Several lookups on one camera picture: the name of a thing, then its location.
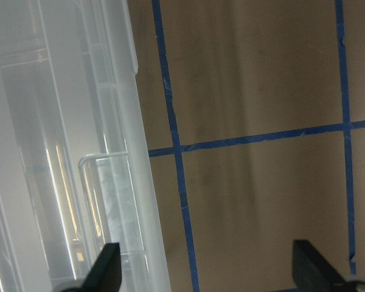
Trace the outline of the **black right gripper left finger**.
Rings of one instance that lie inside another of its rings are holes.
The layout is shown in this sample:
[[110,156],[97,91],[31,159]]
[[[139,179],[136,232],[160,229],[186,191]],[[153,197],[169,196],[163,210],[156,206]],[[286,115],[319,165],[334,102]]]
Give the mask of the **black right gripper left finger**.
[[122,265],[119,243],[106,243],[80,291],[118,292],[122,284]]

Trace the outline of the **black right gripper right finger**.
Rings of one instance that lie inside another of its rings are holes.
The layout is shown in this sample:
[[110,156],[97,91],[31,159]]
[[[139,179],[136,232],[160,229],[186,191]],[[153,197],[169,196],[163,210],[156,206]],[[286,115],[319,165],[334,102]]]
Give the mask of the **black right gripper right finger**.
[[339,291],[346,281],[308,240],[294,240],[292,278],[300,291]]

